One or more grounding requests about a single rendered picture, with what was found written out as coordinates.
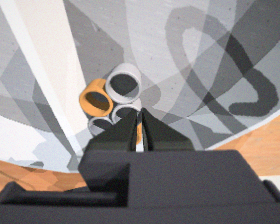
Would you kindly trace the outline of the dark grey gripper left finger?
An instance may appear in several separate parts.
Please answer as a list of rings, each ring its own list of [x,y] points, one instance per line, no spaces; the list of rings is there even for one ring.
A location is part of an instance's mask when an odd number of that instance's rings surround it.
[[[89,150],[136,151],[136,143],[137,109],[133,109],[125,118],[90,139],[84,153]]]

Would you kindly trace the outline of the silver metal bushing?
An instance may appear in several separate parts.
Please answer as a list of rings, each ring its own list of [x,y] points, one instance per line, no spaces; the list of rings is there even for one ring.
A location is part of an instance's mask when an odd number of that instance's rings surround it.
[[[114,124],[122,120],[128,115],[120,111],[120,109],[124,107],[137,109],[137,126],[140,125],[140,123],[142,122],[142,105],[139,98],[135,102],[130,104],[119,104],[117,102],[114,103],[113,112],[112,112],[112,121],[114,122]]]
[[[114,76],[125,74],[131,76],[138,84],[131,90],[120,89],[114,82]],[[135,102],[142,91],[140,71],[132,64],[121,63],[114,67],[105,83],[108,96],[119,104],[130,104]]]

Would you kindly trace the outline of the grey metal bushing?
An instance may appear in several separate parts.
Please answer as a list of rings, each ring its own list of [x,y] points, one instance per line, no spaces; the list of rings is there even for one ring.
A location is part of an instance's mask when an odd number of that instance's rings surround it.
[[[112,112],[113,112],[113,108],[112,111],[106,116],[103,117],[91,116],[88,122],[88,129],[90,130],[90,132],[96,136],[99,133],[106,130],[107,128],[109,128],[110,126],[112,126],[112,124],[114,125],[114,122],[112,121]],[[102,119],[107,120],[107,122],[102,121]],[[108,121],[110,123],[108,123]]]

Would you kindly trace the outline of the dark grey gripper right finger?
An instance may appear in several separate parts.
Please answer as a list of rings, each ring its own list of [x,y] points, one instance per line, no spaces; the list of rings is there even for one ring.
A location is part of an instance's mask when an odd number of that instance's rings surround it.
[[[146,137],[147,134],[147,137]],[[195,150],[192,141],[142,108],[143,151]]]

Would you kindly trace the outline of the grey round turntable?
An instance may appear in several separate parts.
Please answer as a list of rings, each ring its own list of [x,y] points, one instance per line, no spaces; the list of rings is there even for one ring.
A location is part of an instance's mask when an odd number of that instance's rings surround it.
[[[80,94],[121,63],[142,108],[213,150],[280,115],[280,0],[0,0],[0,160],[79,173]]]

